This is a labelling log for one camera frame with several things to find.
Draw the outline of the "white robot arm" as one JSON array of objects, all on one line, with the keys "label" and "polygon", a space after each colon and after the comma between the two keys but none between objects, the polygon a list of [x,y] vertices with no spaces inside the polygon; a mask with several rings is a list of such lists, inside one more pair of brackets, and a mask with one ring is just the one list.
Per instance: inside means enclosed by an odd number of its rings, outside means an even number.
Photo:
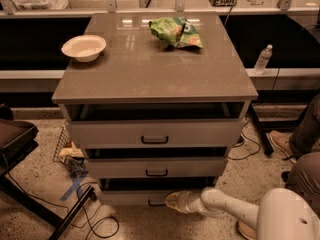
[{"label": "white robot arm", "polygon": [[181,213],[218,218],[226,212],[256,231],[257,240],[320,240],[320,220],[309,204],[285,188],[268,191],[258,205],[207,187],[169,194],[165,203]]}]

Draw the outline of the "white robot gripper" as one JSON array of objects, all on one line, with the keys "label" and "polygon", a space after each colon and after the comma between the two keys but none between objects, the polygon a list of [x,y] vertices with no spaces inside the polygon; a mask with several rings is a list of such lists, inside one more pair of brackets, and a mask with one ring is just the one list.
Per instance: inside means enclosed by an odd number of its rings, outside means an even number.
[{"label": "white robot gripper", "polygon": [[169,208],[185,214],[204,211],[199,191],[183,190],[171,193],[165,198],[165,204]]}]

